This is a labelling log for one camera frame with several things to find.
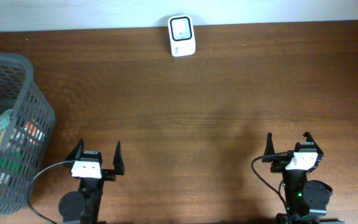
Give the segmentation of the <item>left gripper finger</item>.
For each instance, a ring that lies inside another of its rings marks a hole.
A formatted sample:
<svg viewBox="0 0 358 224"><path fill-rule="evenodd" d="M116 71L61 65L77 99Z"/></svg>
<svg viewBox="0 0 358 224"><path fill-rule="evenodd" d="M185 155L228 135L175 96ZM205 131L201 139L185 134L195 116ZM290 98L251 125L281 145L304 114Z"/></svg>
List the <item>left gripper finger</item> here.
<svg viewBox="0 0 358 224"><path fill-rule="evenodd" d="M114 153L114 159L113 159L112 164L114 166L114 171L115 171L116 175L124 175L125 174L125 167L124 167L124 161L123 161L122 153L121 153L121 142L120 141L117 142L117 146L116 146L116 150Z"/></svg>
<svg viewBox="0 0 358 224"><path fill-rule="evenodd" d="M84 148L84 141L80 139L74 149L66 156L65 161L80 160Z"/></svg>

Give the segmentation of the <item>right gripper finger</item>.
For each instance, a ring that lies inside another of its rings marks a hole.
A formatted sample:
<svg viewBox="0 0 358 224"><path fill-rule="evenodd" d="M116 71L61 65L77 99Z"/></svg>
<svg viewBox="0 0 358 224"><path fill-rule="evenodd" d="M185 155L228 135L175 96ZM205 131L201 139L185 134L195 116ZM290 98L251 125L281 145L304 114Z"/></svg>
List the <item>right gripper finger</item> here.
<svg viewBox="0 0 358 224"><path fill-rule="evenodd" d="M267 134L267 142L266 142L264 155L265 156L270 156L270 155L273 155L273 154L275 154L275 149L274 149L273 141L272 141L272 133L268 133Z"/></svg>
<svg viewBox="0 0 358 224"><path fill-rule="evenodd" d="M314 139L310 132L305 132L303 136L306 138L306 142L314 142Z"/></svg>

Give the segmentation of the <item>small orange carton box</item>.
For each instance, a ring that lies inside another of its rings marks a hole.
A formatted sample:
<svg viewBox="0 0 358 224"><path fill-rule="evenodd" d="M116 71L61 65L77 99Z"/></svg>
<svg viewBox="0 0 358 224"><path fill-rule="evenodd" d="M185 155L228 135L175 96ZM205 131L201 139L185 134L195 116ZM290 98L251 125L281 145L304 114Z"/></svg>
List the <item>small orange carton box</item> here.
<svg viewBox="0 0 358 224"><path fill-rule="evenodd" d="M24 131L38 141L40 141L44 136L43 132L39 130L36 125L30 123L29 121L26 122L24 126Z"/></svg>

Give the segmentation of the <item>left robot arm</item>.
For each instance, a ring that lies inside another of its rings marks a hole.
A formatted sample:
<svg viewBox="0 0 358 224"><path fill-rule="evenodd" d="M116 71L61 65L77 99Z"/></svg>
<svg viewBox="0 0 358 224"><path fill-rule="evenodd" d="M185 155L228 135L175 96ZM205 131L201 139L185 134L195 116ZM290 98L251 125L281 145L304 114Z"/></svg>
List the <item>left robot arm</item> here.
<svg viewBox="0 0 358 224"><path fill-rule="evenodd" d="M87 151L84 146L84 141L80 139L65 158L68 163L65 167L80 184L78 190L68 192L60 199L58 211L63 223L100 223L98 216L104 183L114 182L118 175L125 173L120 142L116 145L113 169L103 169L101 152Z"/></svg>

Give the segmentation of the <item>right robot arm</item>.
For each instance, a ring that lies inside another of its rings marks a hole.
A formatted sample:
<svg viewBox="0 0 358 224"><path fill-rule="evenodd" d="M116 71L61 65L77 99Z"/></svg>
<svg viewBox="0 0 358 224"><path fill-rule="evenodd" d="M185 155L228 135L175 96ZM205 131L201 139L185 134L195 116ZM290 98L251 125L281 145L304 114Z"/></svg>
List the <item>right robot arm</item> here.
<svg viewBox="0 0 358 224"><path fill-rule="evenodd" d="M322 181L307 178L322 161L324 152L309 132L303 136L305 141L296 143L293 150L275 152L272 133L267 134L262 162L270 164L271 173L282 175L282 182L275 191L283 200L286 211L277 214L275 222L341 223L338 219L324 218L333 188Z"/></svg>

